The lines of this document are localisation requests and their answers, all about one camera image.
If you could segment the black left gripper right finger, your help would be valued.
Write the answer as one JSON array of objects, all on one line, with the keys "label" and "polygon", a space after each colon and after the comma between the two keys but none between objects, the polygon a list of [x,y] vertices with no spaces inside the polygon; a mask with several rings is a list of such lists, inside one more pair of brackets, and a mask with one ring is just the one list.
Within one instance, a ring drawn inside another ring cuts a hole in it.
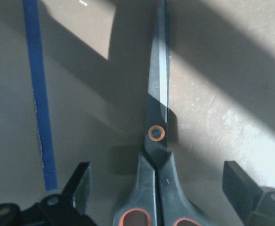
[{"label": "black left gripper right finger", "polygon": [[245,226],[275,226],[275,188],[259,186],[235,161],[225,161],[222,189]]}]

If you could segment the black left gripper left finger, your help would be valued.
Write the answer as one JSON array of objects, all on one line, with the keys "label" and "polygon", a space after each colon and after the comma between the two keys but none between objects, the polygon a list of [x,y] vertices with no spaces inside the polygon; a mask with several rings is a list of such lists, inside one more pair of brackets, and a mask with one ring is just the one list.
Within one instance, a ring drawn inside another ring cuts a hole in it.
[{"label": "black left gripper left finger", "polygon": [[80,162],[63,188],[61,195],[80,215],[85,215],[91,191],[91,165],[89,162]]}]

